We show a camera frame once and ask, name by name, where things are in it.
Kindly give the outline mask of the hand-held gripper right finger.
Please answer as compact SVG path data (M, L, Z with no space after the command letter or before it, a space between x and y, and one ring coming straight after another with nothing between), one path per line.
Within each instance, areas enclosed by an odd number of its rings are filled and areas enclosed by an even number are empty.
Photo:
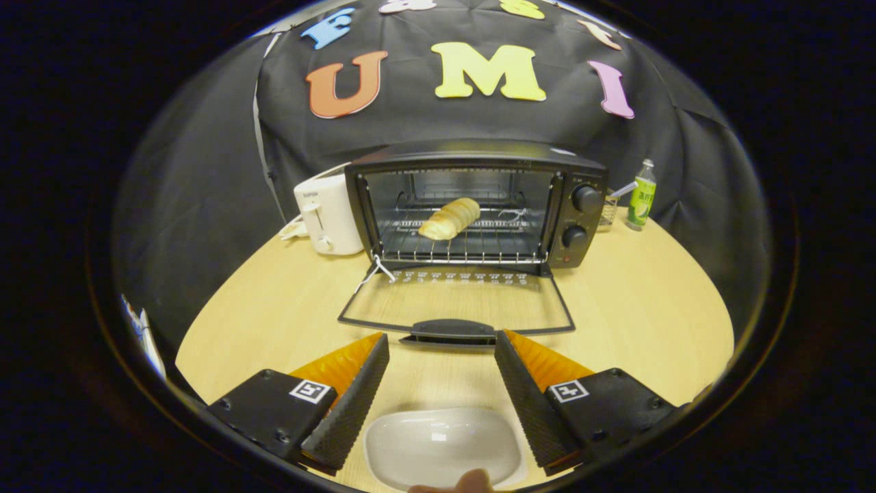
M494 356L546 475L609 462L654 436L677 411L621 368L592 371L514 331L497 334Z

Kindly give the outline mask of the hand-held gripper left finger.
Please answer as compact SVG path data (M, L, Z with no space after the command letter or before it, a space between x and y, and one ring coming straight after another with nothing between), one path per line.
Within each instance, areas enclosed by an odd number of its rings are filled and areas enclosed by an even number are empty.
M389 362L388 337L375 333L293 372L257 371L209 411L288 463L338 471L359 437Z

